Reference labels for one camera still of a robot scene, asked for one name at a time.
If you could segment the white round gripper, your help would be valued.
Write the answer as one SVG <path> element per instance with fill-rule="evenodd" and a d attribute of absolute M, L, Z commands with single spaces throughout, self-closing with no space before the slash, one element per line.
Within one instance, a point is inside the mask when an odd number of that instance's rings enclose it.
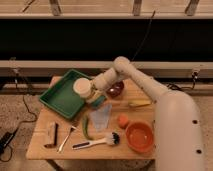
<path fill-rule="evenodd" d="M 85 101 L 92 96 L 95 96 L 96 99 L 100 96 L 100 93 L 94 89 L 92 82 L 87 78 L 77 79 L 73 84 L 73 90 Z"/>

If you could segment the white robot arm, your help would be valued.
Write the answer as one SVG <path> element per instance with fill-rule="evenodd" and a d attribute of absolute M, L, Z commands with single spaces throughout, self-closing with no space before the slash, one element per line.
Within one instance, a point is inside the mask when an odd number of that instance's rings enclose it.
<path fill-rule="evenodd" d="M 157 171 L 205 171 L 200 110 L 191 96 L 171 90 L 119 56 L 113 66 L 92 80 L 80 77 L 73 90 L 91 104 L 96 92 L 130 78 L 154 103 L 155 160 Z"/>

